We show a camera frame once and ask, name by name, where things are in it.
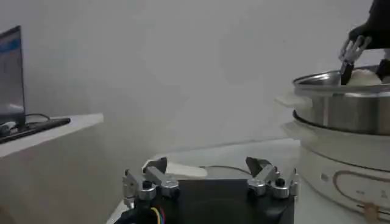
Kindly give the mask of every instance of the white cooker base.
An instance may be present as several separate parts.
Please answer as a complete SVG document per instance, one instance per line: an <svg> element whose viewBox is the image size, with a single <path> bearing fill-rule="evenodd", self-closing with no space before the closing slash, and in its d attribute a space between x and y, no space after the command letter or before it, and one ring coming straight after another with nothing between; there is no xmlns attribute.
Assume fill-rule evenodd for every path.
<svg viewBox="0 0 390 224"><path fill-rule="evenodd" d="M298 172L319 193L359 212L373 203L379 218L390 220L390 172L340 163L303 147L300 154Z"/></svg>

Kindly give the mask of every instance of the white desk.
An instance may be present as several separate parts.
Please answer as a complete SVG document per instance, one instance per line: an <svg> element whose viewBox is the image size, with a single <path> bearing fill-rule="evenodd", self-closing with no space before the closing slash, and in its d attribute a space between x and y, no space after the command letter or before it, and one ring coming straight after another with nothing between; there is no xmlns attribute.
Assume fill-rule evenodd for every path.
<svg viewBox="0 0 390 224"><path fill-rule="evenodd" d="M268 159L283 171L283 169L294 166L297 162L299 157L299 141L279 139L213 149L169 153L156 155L154 158L163 156L166 156L169 161L189 166L225 165L235 166L245 170L247 170L245 158L252 156ZM106 224L114 223L125 210L127 210L127 207L121 202ZM295 223L363 224L366 221L363 215L334 204L332 201L317 194L306 182L301 180Z"/></svg>
<svg viewBox="0 0 390 224"><path fill-rule="evenodd" d="M104 119L103 114L76 115L68 116L68 118L71 119L71 122L66 125L0 144L0 158L94 126L103 122Z"/></svg>

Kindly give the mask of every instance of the white wall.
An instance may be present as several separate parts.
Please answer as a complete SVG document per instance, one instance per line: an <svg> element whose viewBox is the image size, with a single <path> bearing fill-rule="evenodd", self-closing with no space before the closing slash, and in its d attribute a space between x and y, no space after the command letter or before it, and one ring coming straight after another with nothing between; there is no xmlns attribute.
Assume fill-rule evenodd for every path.
<svg viewBox="0 0 390 224"><path fill-rule="evenodd" d="M367 0L0 0L24 31L27 109L103 112L112 175L154 153L280 136L272 99L339 68ZM364 55L370 62L375 55Z"/></svg>

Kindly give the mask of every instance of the silver bracket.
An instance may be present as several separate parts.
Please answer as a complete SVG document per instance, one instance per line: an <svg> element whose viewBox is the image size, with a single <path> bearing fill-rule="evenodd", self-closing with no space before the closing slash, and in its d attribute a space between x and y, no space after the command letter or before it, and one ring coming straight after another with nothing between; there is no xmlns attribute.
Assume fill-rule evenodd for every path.
<svg viewBox="0 0 390 224"><path fill-rule="evenodd" d="M299 176L296 169L288 176L282 176L271 183L272 196L279 199L288 198L290 195L298 196L298 189Z"/></svg>
<svg viewBox="0 0 390 224"><path fill-rule="evenodd" d="M146 168L145 176L147 180L161 187L161 194L169 198L177 198L180 194L179 182L173 177L167 176L159 171L156 167Z"/></svg>
<svg viewBox="0 0 390 224"><path fill-rule="evenodd" d="M276 167L267 165L254 178L247 180L247 185L250 190L253 190L257 196L262 196L266 193L268 182L278 178L280 175Z"/></svg>
<svg viewBox="0 0 390 224"><path fill-rule="evenodd" d="M150 201L155 198L157 193L155 184L145 180L141 175L132 175L128 171L122 178L122 188L124 204L130 209L132 209L136 198Z"/></svg>

